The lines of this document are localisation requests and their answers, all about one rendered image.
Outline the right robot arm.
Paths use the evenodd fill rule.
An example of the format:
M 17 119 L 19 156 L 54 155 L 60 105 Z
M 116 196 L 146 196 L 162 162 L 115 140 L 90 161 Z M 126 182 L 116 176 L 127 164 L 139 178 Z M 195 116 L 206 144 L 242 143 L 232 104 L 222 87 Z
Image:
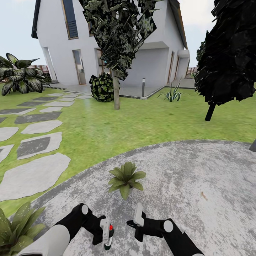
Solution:
M 143 204 L 138 203 L 133 220 L 127 225 L 134 229 L 134 239 L 143 242 L 144 235 L 158 236 L 165 239 L 173 256 L 205 256 L 190 236 L 182 233 L 172 219 L 148 219 L 143 212 Z

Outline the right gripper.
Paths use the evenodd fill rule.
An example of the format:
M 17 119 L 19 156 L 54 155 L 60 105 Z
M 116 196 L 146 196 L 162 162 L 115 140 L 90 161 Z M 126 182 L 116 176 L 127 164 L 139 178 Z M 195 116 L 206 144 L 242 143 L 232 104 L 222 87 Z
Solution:
M 151 232 L 151 221 L 153 219 L 148 219 L 146 218 L 146 214 L 142 212 L 142 218 L 145 220 L 144 221 L 144 226 L 138 226 L 136 223 L 134 223 L 134 220 L 128 220 L 127 225 L 132 226 L 132 229 L 134 229 L 134 239 L 139 240 L 140 242 L 143 242 L 143 236 L 144 235 L 152 235 Z

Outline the insectifuge atomizer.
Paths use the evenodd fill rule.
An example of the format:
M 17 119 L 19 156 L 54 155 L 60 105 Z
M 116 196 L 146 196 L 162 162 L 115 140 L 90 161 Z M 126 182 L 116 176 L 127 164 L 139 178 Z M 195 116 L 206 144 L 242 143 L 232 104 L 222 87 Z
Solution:
M 112 244 L 112 240 L 113 240 L 113 234 L 114 234 L 114 228 L 113 228 L 113 225 L 110 225 L 110 230 L 109 230 L 110 237 L 108 239 L 108 243 L 104 244 L 105 250 L 109 250 L 110 249 L 111 244 Z

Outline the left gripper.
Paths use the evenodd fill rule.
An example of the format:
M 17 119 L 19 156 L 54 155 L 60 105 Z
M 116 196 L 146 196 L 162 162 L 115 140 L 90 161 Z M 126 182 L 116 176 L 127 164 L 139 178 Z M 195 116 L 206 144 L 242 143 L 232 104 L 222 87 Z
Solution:
M 93 235 L 93 244 L 97 245 L 103 241 L 103 229 L 100 227 L 101 219 L 105 219 L 106 216 L 101 216 L 100 218 L 95 217 L 95 222 L 90 229 L 88 229 Z

